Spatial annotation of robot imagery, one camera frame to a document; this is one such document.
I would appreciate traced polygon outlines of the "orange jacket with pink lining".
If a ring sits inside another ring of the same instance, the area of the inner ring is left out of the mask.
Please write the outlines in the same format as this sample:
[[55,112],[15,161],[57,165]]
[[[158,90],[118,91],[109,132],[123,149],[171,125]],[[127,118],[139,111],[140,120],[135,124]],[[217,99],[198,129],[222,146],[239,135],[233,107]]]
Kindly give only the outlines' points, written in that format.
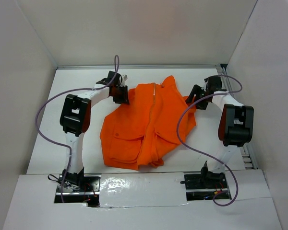
[[196,126],[196,108],[188,108],[175,78],[160,84],[139,84],[128,91],[129,105],[122,104],[104,118],[100,132],[106,166],[139,170],[157,168]]

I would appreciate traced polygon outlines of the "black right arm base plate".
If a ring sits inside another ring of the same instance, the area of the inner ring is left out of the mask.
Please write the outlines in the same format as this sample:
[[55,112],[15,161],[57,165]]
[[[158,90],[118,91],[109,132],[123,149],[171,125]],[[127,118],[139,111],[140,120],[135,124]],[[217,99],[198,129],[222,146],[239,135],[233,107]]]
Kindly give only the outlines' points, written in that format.
[[228,191],[228,184],[224,175],[220,180],[202,180],[198,173],[185,174],[184,181],[181,184],[185,185],[187,201],[213,200],[216,194],[218,196],[215,200],[231,200],[231,194]]

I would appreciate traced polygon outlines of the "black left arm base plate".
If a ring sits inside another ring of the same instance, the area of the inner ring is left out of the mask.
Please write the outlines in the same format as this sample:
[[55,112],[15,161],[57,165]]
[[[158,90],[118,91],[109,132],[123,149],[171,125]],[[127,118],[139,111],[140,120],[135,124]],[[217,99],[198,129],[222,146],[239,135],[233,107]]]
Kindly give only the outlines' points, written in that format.
[[99,207],[100,195],[100,179],[101,176],[85,176],[82,185],[75,185],[65,180],[65,184],[61,187],[61,179],[54,177],[57,182],[55,191],[55,204],[83,203],[88,207]]

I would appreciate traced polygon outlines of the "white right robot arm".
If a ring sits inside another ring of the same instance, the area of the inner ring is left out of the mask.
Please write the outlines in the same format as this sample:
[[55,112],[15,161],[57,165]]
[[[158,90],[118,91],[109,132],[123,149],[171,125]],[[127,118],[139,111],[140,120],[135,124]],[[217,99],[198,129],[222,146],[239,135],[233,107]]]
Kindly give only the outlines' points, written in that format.
[[195,107],[200,110],[205,110],[209,103],[213,103],[222,112],[218,127],[218,151],[204,163],[198,179],[205,188],[210,188],[225,178],[225,166],[238,148],[251,141],[253,133],[254,108],[234,99],[223,88],[221,77],[210,76],[204,79],[204,86],[194,85],[185,100],[187,104],[197,102]]

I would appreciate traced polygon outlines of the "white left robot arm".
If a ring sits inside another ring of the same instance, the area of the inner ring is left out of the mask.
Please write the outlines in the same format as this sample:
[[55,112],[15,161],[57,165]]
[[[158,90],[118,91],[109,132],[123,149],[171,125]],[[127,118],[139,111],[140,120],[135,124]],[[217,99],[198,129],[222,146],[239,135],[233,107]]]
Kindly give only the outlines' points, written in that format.
[[91,109],[109,97],[116,104],[129,104],[127,79],[127,75],[109,71],[108,76],[96,82],[92,89],[65,97],[60,125],[65,133],[68,159],[62,171],[62,182],[74,191],[86,188],[82,152],[84,134],[91,123]]

